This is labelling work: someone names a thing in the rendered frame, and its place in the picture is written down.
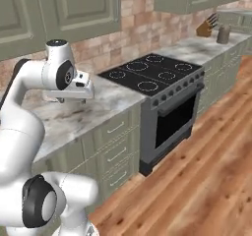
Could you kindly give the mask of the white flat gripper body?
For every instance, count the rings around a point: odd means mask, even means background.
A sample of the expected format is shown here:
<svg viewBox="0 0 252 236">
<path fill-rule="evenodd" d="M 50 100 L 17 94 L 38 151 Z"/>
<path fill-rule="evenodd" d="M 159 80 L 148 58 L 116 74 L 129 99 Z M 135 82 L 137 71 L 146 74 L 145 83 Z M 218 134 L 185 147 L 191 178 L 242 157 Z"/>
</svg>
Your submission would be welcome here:
<svg viewBox="0 0 252 236">
<path fill-rule="evenodd" d="M 95 97 L 95 87 L 92 81 L 89 81 L 86 86 L 77 87 L 75 84 L 70 84 L 64 90 L 46 90 L 44 94 L 50 98 L 66 99 L 92 99 Z"/>
</svg>

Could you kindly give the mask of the green drawer front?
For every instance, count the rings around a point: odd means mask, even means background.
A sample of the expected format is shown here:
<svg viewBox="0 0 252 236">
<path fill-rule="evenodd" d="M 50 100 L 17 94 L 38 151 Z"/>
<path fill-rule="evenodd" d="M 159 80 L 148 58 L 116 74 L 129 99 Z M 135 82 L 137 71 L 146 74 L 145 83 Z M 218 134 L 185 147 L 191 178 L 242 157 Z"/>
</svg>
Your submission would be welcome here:
<svg viewBox="0 0 252 236">
<path fill-rule="evenodd" d="M 117 189 L 119 189 L 125 182 L 139 171 L 140 152 L 136 151 L 121 160 L 116 166 L 112 167 L 100 180 L 102 197 L 104 200 L 109 198 Z M 124 172 L 127 175 L 121 179 L 117 184 L 110 187 L 109 184 L 116 181 Z"/>
<path fill-rule="evenodd" d="M 137 127 L 130 131 L 129 133 L 121 136 L 119 139 L 106 146 L 98 154 L 97 159 L 97 168 L 101 175 L 108 172 L 112 167 L 116 166 L 121 160 L 125 159 L 131 153 L 134 153 L 139 150 L 140 146 L 140 128 Z M 112 153 L 117 153 L 127 148 L 122 154 L 116 157 L 114 160 L 107 162 L 107 156 Z"/>
<path fill-rule="evenodd" d="M 128 133 L 131 129 L 140 124 L 141 105 L 135 104 L 129 109 L 119 113 L 109 120 L 104 121 L 94 130 L 94 147 L 102 149 L 106 144 L 117 139 L 119 136 Z M 107 130 L 117 127 L 124 121 L 124 126 L 111 134 L 107 134 Z"/>
</svg>

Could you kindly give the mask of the green base cupboard door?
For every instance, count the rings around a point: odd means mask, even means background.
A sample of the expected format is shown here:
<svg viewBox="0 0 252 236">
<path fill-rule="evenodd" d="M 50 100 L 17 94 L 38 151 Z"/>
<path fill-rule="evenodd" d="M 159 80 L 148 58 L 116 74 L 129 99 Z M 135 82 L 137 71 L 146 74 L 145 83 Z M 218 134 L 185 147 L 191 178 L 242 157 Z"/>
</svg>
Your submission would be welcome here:
<svg viewBox="0 0 252 236">
<path fill-rule="evenodd" d="M 32 166 L 33 174 L 45 171 L 85 175 L 99 182 L 94 139 L 78 138 Z"/>
</svg>

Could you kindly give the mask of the black hob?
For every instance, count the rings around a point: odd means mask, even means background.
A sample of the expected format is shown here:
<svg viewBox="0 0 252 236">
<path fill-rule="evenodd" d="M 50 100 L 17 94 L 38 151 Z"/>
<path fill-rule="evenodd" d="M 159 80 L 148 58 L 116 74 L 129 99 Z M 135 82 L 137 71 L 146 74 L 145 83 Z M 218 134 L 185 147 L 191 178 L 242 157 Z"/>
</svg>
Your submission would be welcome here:
<svg viewBox="0 0 252 236">
<path fill-rule="evenodd" d="M 181 86 L 181 90 L 193 86 L 200 80 L 203 71 L 201 65 L 151 53 L 102 72 L 99 76 L 152 97 L 162 91 L 168 94 L 173 90 L 176 94 L 179 92 L 176 91 L 178 86 Z M 189 82 L 191 78 L 194 79 L 193 84 Z M 185 82 L 188 83 L 186 88 L 183 86 Z"/>
</svg>

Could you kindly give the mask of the grey oven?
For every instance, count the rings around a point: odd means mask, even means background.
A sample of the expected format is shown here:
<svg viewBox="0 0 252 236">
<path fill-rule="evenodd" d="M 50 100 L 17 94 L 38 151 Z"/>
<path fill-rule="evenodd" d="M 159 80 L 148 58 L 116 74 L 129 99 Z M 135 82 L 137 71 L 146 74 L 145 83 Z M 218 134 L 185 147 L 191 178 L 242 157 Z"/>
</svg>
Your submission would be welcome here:
<svg viewBox="0 0 252 236">
<path fill-rule="evenodd" d="M 152 173 L 153 168 L 157 165 L 171 150 L 173 150 L 184 139 L 191 136 L 192 127 L 194 125 L 197 109 L 200 99 L 200 91 L 195 94 L 195 104 L 192 119 L 182 126 L 175 134 L 173 134 L 166 142 L 159 147 L 156 147 L 157 124 L 158 124 L 158 110 L 163 107 L 169 100 L 187 89 L 194 89 L 196 84 L 204 83 L 204 76 L 189 88 L 169 96 L 165 91 L 160 92 L 158 95 L 147 97 L 146 101 L 142 104 L 141 109 L 141 131 L 140 131 L 140 164 L 139 172 L 148 176 Z M 160 98 L 166 95 L 166 100 L 162 101 Z M 158 100 L 158 106 L 153 106 L 154 100 Z"/>
</svg>

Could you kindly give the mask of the black oven door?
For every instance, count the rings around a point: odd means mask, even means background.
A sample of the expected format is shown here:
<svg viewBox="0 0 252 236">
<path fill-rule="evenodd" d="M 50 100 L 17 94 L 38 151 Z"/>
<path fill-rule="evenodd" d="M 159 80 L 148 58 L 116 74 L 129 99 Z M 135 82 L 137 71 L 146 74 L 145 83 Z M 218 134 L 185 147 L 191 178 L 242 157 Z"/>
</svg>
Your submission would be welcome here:
<svg viewBox="0 0 252 236">
<path fill-rule="evenodd" d="M 192 119 L 195 99 L 196 95 L 192 95 L 171 110 L 157 112 L 157 148 Z"/>
</svg>

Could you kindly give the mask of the green base cupboard run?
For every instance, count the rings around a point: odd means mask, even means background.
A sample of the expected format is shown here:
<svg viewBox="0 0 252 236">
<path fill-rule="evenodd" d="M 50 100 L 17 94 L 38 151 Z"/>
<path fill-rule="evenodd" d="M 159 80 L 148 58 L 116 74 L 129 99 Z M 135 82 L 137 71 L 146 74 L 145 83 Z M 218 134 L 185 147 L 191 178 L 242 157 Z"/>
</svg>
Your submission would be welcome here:
<svg viewBox="0 0 252 236">
<path fill-rule="evenodd" d="M 234 86 L 241 56 L 246 53 L 251 43 L 252 36 L 249 36 L 204 65 L 205 87 L 201 91 L 197 116 L 206 112 Z"/>
</svg>

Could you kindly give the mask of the wooden knife block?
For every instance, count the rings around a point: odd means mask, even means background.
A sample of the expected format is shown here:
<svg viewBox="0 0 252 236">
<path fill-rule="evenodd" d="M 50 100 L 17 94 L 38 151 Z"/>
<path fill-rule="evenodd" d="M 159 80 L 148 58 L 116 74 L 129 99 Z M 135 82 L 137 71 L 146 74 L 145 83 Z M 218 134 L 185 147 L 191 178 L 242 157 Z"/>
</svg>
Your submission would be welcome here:
<svg viewBox="0 0 252 236">
<path fill-rule="evenodd" d="M 216 13 L 213 13 L 196 28 L 196 34 L 201 37 L 210 37 L 217 23 L 218 16 Z"/>
</svg>

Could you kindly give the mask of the grey cylindrical pot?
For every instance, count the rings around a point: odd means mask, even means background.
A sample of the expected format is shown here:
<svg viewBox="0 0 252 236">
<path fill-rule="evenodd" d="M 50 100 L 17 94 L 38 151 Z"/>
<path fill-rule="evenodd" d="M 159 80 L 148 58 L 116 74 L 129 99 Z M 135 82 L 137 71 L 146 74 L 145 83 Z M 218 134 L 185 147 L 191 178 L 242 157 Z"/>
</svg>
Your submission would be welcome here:
<svg viewBox="0 0 252 236">
<path fill-rule="evenodd" d="M 228 44 L 229 35 L 230 35 L 231 26 L 222 25 L 219 28 L 217 43 L 219 44 Z"/>
</svg>

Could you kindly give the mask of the green cupboard run with worktop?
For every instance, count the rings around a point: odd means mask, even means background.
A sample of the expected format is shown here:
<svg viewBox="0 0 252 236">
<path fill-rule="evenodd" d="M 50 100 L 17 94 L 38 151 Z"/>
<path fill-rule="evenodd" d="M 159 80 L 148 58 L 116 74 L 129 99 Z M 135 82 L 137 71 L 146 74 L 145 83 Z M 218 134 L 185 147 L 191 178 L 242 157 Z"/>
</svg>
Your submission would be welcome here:
<svg viewBox="0 0 252 236">
<path fill-rule="evenodd" d="M 219 25 L 230 25 L 233 32 L 252 34 L 252 10 L 218 10 Z"/>
</svg>

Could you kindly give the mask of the green wall cupboard door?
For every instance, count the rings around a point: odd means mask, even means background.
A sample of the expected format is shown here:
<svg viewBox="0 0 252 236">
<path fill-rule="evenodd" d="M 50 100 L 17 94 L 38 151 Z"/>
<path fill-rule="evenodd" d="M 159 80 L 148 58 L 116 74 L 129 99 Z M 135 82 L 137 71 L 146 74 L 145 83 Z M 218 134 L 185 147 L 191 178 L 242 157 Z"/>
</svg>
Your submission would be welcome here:
<svg viewBox="0 0 252 236">
<path fill-rule="evenodd" d="M 47 39 L 77 42 L 121 29 L 121 0 L 38 0 Z"/>
<path fill-rule="evenodd" d="M 44 49 L 38 0 L 0 0 L 0 61 Z"/>
</svg>

